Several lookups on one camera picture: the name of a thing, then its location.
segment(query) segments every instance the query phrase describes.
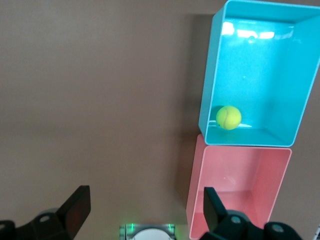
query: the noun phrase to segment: brown table surface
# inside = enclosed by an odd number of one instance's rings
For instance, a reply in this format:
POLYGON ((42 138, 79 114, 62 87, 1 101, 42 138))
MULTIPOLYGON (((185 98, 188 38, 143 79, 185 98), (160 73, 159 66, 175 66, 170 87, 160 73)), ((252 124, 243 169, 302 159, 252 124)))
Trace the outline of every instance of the brown table surface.
MULTIPOLYGON (((77 240, 117 240, 124 223, 174 223, 187 239, 210 25, 224 3, 1 1, 0 218, 22 225, 90 185, 77 240)), ((319 102, 318 75, 271 216, 305 239, 320 223, 319 102)))

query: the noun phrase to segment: yellow tennis ball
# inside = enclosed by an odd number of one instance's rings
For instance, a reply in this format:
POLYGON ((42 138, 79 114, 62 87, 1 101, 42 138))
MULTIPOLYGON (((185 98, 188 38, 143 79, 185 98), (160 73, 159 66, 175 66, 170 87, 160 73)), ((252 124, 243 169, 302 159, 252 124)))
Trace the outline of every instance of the yellow tennis ball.
POLYGON ((226 130, 235 129, 241 123, 241 113, 234 106, 224 106, 216 114, 216 123, 226 130))

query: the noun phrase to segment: white circular object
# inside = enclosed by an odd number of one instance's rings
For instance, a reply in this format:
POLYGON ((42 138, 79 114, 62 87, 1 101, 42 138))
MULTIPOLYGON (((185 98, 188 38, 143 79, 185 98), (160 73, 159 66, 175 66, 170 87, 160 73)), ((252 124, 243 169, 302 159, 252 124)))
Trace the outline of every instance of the white circular object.
POLYGON ((132 240, 171 240, 171 237, 163 230, 149 228, 138 232, 132 240))

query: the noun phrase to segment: pink plastic bin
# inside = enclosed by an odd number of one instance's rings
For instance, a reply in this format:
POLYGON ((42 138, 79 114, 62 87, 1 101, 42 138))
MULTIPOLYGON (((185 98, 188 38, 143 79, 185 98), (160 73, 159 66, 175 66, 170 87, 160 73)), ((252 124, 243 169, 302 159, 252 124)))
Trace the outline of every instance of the pink plastic bin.
POLYGON ((263 228, 269 221, 292 151, 289 148, 208 146, 197 138, 186 206, 189 238, 198 240, 208 226, 204 187, 214 187, 227 210, 245 213, 263 228))

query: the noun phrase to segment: blue plastic bin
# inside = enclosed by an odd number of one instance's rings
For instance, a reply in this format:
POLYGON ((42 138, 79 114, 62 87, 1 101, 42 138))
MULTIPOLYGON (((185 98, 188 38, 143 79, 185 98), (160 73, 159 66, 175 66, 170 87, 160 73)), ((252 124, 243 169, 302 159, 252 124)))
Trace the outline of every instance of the blue plastic bin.
POLYGON ((320 7, 229 0, 212 21, 199 127, 208 145, 289 147, 320 60, 320 7), (235 106, 239 127, 217 111, 235 106))

